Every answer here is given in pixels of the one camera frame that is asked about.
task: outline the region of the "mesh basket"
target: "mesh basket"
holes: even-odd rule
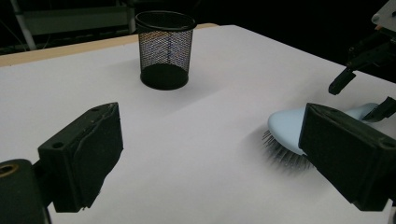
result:
[[[135,20],[142,82],[157,90],[186,85],[195,20],[171,11],[144,11]]]

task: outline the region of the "bristle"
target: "bristle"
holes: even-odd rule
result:
[[[264,133],[262,141],[265,147],[268,148],[270,157],[283,163],[285,166],[298,170],[305,170],[313,167],[312,163],[305,156],[300,156],[278,143],[271,135],[270,131]]]

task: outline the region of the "dark background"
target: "dark background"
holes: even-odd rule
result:
[[[192,15],[197,23],[213,22],[218,25],[238,25],[342,65],[347,62],[348,49],[375,32],[375,25],[371,22],[371,18],[388,2],[388,0],[135,1],[138,11],[170,9]],[[115,5],[115,0],[20,0],[19,2],[23,10]],[[16,48],[12,48],[19,42],[9,29],[21,41],[24,41],[24,39],[13,15],[9,0],[0,0],[0,20],[2,22],[0,24],[0,48],[2,48],[2,53],[18,51]],[[50,48],[120,34],[122,33],[114,30],[91,30],[56,34],[50,38],[46,35],[35,36],[35,41],[46,42],[50,39],[50,42],[46,45],[47,48]],[[76,36],[82,35],[88,37],[76,39]],[[380,67],[369,65],[360,70],[396,83],[396,61]]]

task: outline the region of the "white table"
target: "white table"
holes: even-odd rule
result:
[[[0,67],[0,158],[36,149],[86,110],[120,104],[124,150],[93,206],[49,212],[62,223],[388,223],[361,212],[316,169],[290,172],[262,143],[270,114],[306,103],[348,109],[396,97],[395,84],[344,69],[243,28],[195,30],[190,81],[156,91],[140,81],[136,42]],[[396,116],[375,125],[396,138]]]

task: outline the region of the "black mesh pen holder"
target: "black mesh pen holder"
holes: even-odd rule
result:
[[[172,11],[144,11],[135,16],[139,36],[140,79],[170,91],[189,81],[194,18]]]

